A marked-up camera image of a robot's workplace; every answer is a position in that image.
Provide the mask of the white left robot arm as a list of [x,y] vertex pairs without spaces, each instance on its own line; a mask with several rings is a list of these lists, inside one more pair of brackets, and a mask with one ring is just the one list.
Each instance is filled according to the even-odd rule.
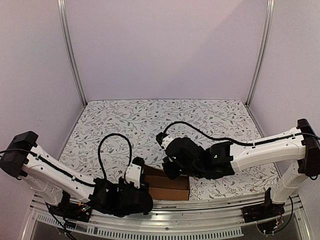
[[103,177],[76,172],[50,156],[39,144],[38,135],[27,131],[16,135],[0,152],[0,168],[17,180],[23,180],[48,204],[52,214],[77,219],[86,211],[124,217],[148,215],[153,208],[149,183],[145,181],[145,161],[133,157],[129,149],[127,168],[118,183]]

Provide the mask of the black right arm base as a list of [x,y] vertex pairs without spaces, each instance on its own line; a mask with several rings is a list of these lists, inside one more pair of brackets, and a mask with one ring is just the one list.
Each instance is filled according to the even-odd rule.
[[264,202],[254,205],[245,206],[241,209],[245,223],[256,222],[272,217],[276,217],[285,212],[285,202],[275,203],[271,196],[272,188],[269,187],[264,194]]

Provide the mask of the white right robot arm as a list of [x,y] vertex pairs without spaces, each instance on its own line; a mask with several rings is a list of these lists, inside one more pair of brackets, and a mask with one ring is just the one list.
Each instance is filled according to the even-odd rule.
[[320,175],[320,138],[304,118],[283,133],[249,142],[211,137],[198,130],[215,142],[207,149],[188,137],[172,138],[167,131],[166,127],[156,141],[165,152],[162,167],[171,180],[180,175],[216,180],[251,167],[292,160],[280,180],[267,190],[265,202],[258,208],[262,218],[274,214],[306,179],[316,180]]

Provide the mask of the brown cardboard paper box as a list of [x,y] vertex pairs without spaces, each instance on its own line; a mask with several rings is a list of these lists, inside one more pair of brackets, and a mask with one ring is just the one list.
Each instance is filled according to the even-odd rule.
[[189,177],[180,175],[169,179],[165,172],[151,166],[144,166],[144,180],[149,183],[149,194],[153,200],[188,201],[190,195]]

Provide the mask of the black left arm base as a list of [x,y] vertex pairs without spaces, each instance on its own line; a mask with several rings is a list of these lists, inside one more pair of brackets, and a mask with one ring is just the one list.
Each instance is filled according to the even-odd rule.
[[88,223],[91,218],[92,208],[85,203],[73,203],[70,201],[70,198],[70,194],[63,191],[61,201],[57,206],[49,205],[49,212],[62,217],[64,220]]

